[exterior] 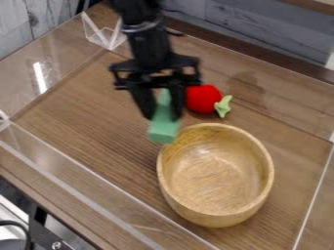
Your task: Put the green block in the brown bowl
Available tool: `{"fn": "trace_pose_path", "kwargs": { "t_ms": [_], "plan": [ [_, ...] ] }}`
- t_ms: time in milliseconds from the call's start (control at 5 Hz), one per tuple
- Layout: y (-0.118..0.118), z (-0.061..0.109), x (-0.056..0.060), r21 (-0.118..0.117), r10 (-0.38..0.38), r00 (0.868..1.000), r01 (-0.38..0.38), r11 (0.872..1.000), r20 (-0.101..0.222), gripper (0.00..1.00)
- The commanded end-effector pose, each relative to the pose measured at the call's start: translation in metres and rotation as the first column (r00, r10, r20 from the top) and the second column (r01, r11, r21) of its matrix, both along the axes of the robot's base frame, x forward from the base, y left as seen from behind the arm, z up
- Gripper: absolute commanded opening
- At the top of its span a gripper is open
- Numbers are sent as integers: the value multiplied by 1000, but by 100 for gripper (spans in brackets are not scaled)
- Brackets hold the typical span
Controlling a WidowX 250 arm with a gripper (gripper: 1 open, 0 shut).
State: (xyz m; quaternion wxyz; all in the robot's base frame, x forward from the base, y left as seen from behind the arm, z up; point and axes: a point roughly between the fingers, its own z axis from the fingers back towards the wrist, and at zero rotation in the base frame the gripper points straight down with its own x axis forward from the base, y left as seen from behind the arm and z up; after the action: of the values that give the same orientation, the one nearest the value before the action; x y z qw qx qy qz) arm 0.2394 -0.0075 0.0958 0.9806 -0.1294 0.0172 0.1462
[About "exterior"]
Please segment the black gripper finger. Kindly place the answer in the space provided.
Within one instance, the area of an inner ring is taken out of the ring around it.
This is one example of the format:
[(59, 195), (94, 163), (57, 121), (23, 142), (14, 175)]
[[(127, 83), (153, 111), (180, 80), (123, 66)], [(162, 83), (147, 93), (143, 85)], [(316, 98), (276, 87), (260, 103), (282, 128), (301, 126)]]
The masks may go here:
[(169, 86), (172, 102), (172, 118), (177, 121), (184, 115), (184, 108), (186, 105), (186, 87), (180, 83), (173, 83)]
[(157, 110), (157, 100), (154, 98), (153, 91), (146, 88), (133, 88), (131, 95), (134, 101), (139, 107), (142, 116), (150, 120), (155, 114)]

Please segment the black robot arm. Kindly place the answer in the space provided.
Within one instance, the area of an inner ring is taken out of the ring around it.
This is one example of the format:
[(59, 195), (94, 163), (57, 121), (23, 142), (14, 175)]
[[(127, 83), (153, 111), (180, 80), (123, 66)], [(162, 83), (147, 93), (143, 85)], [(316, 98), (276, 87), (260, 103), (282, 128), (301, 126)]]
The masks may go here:
[(151, 120), (158, 109), (153, 90), (172, 95), (172, 119), (178, 120), (186, 106), (186, 89), (201, 84), (200, 58), (174, 52), (160, 0), (110, 0), (121, 15), (133, 58), (111, 63), (115, 88), (127, 90), (142, 116)]

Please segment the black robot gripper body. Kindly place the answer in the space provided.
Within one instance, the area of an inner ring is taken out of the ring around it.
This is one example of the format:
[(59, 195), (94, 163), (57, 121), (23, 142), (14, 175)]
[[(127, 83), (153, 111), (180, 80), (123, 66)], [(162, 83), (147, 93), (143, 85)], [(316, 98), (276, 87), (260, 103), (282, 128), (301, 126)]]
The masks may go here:
[(123, 32), (129, 38), (133, 57), (109, 67), (118, 90), (130, 90), (133, 85), (168, 87), (168, 81), (174, 78), (186, 86), (201, 84), (200, 58), (174, 52), (166, 27), (126, 28)]

